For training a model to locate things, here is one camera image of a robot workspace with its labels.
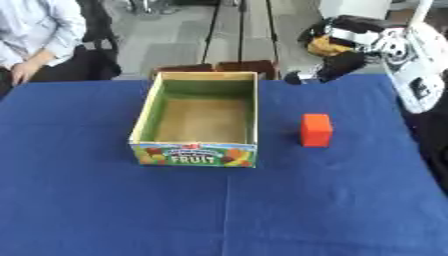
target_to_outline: sleeve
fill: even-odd
[[[12,66],[22,62],[23,58],[0,40],[0,67],[11,70]]]
[[[76,46],[82,43],[86,33],[86,21],[81,15],[81,8],[76,0],[42,0],[49,15],[58,23],[45,49],[56,58],[64,58],[73,53]]]

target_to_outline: fruit illustration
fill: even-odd
[[[154,161],[150,156],[146,155],[140,157],[140,164],[152,164],[152,163],[154,163]]]
[[[162,154],[162,150],[160,148],[147,148],[146,152],[150,155],[160,155]]]
[[[141,157],[144,157],[144,156],[148,155],[148,153],[141,147],[135,146],[132,149],[134,150],[135,155],[137,156],[137,158],[141,158]]]
[[[234,159],[238,159],[243,155],[243,152],[237,148],[232,148],[227,150],[226,155]]]
[[[223,163],[225,165],[227,165],[228,163],[231,163],[233,161],[235,161],[235,159],[230,156],[224,156],[221,158],[221,163]]]
[[[243,161],[243,162],[241,163],[241,166],[243,166],[243,167],[250,167],[250,166],[252,166],[252,163],[249,162],[249,161]]]
[[[156,161],[165,161],[165,156],[161,155],[161,154],[157,154],[157,155],[153,155],[152,159],[154,159]]]
[[[250,156],[251,156],[251,152],[241,151],[241,156],[239,158],[235,159],[232,162],[225,163],[224,165],[228,166],[228,167],[243,166],[243,163],[249,162]]]

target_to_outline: tripod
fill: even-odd
[[[202,64],[205,64],[208,52],[210,50],[210,44],[213,38],[214,31],[216,29],[216,21],[218,19],[219,11],[221,8],[222,0],[216,0],[215,10],[213,12],[213,18],[210,23],[210,29],[207,37],[205,38],[205,49],[202,56]],[[272,3],[271,0],[266,0],[267,16],[269,20],[269,27],[271,33],[271,41],[274,48],[274,65],[277,66],[279,63],[279,53],[278,53],[278,35],[275,31],[274,17],[272,13]],[[239,39],[238,39],[238,64],[240,69],[243,69],[243,52],[244,52],[244,31],[245,31],[245,17],[247,13],[247,0],[240,0],[238,11],[240,13],[239,17]]]

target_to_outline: cardboard box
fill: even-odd
[[[159,73],[129,143],[141,164],[255,167],[257,74]]]

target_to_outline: white shirt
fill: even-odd
[[[55,66],[82,44],[86,22],[76,0],[0,0],[0,66],[11,69],[44,48]]]

